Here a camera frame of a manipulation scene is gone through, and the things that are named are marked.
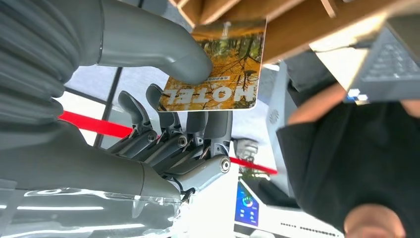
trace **laptop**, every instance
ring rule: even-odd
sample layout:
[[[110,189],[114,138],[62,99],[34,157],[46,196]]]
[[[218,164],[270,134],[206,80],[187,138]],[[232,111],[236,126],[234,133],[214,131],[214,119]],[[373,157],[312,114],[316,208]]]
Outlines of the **laptop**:
[[[345,102],[420,99],[420,14],[387,20],[347,92]]]

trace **wooden shelf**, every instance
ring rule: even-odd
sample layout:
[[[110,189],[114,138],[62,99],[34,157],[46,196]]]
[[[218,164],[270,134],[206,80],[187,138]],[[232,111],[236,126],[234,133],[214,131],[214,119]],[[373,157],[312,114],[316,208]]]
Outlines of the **wooden shelf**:
[[[263,63],[273,63],[308,48],[308,44],[404,0],[355,0],[337,2],[339,14],[330,18],[319,0],[305,0],[267,25]]]
[[[209,24],[219,19],[240,0],[205,0],[200,24]]]
[[[179,13],[193,28],[200,22],[203,0],[182,0],[178,4]]]
[[[241,0],[221,20],[275,19],[304,0]]]
[[[168,0],[173,6],[178,6],[181,0]]]
[[[335,4],[335,0],[321,0],[321,2],[324,5],[329,17],[332,18],[337,15],[337,5]]]

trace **autumn forest picture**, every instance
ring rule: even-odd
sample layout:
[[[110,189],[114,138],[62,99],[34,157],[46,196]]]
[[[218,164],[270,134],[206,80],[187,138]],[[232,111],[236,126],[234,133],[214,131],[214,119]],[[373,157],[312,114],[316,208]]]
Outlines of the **autumn forest picture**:
[[[160,99],[162,111],[250,109],[257,101],[265,21],[198,26],[192,36],[213,62],[200,85],[170,77]]]

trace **red barrier rope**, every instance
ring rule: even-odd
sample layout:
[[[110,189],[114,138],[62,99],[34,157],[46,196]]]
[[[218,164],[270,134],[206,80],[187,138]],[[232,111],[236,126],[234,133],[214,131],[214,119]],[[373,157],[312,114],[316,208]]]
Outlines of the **red barrier rope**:
[[[269,175],[276,175],[277,174],[277,170],[270,169],[270,168],[267,168],[267,167],[261,166],[261,165],[256,165],[254,163],[251,163],[251,162],[248,162],[248,161],[245,161],[245,160],[241,160],[241,159],[238,159],[238,158],[230,157],[230,162],[232,162],[234,164],[238,164],[240,166],[247,167],[247,168],[260,170],[260,171],[268,173]]]
[[[64,114],[58,118],[74,124],[79,129],[94,131],[98,134],[109,135],[118,138],[123,138],[133,131],[133,128],[112,123],[106,120],[98,120],[85,117],[71,112],[64,112]]]
[[[98,120],[98,119],[94,119],[94,118],[90,118],[90,117],[86,117],[86,116],[82,116],[79,114],[66,112],[66,111],[63,113],[63,115],[59,116],[58,118],[74,124],[79,129],[94,131],[98,134],[109,135],[109,136],[114,136],[118,138],[123,138],[129,135],[133,131],[132,128],[129,128],[123,125],[112,123],[106,120]],[[276,170],[273,170],[273,169],[270,169],[261,165],[256,165],[245,160],[230,157],[230,162],[234,164],[238,164],[240,166],[247,167],[247,168],[261,170],[270,175],[277,174]]]

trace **screen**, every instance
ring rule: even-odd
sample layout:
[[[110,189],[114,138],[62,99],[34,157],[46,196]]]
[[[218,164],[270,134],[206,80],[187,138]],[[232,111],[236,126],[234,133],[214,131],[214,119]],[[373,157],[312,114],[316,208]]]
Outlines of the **screen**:
[[[259,207],[258,202],[246,190],[241,182],[238,182],[235,221],[257,227]]]

